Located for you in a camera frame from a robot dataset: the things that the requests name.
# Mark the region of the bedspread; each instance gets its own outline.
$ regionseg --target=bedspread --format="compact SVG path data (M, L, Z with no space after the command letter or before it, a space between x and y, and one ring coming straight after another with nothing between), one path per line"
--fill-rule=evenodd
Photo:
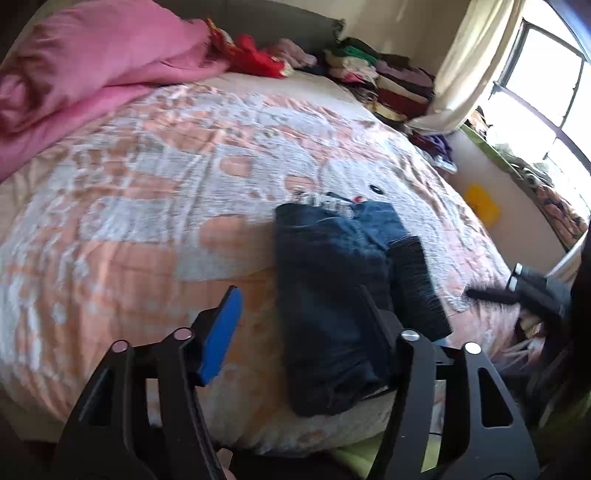
M461 293L504 284L509 269L406 137L368 116L194 83L88 125L0 185L4 387L65 419L114 340L158 341L234 284L243 315L220 375L199 389L215 439L306 453L383 430L391 395L334 417L288 407L271 239L273 211L295 188L392 202L421 238L450 343L491 355L506 345L518 310ZM148 399L158 422L154 389Z

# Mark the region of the purple clothing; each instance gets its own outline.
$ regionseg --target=purple clothing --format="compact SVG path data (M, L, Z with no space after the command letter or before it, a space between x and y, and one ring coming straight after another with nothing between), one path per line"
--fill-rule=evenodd
M408 83L414 83L419 87L433 87L433 81L425 72L419 69L393 69L392 67L389 67L388 64L383 60L377 62L375 69L380 73L385 73L397 78L398 80L403 80Z
M286 60L295 69L304 67L313 67L317 59L313 55L308 55L298 45L288 38L282 38L276 43L264 49L269 55Z

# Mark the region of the denim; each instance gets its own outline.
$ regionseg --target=denim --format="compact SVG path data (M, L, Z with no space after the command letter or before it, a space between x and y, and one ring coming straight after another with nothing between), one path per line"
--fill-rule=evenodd
M356 292L365 285L379 309L394 311L388 244L408 232L390 203L350 207L352 219L296 203L275 211L288 396L301 416L346 411L387 380L363 347Z

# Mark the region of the pink blanket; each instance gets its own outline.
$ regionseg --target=pink blanket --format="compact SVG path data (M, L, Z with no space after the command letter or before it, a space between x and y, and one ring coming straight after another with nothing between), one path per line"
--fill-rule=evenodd
M81 125L154 84L228 68L209 29L151 0L93 0L37 25L0 70L0 181Z

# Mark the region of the stack of clothes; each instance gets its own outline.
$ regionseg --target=stack of clothes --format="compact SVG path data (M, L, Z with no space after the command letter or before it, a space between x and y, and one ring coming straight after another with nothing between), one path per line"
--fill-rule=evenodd
M418 68L400 68L380 60L378 105L375 113L394 122L404 122L424 115L433 98L433 77Z
M378 100L375 65L380 54L357 38L346 38L324 51L328 76L343 85L365 108L374 111Z

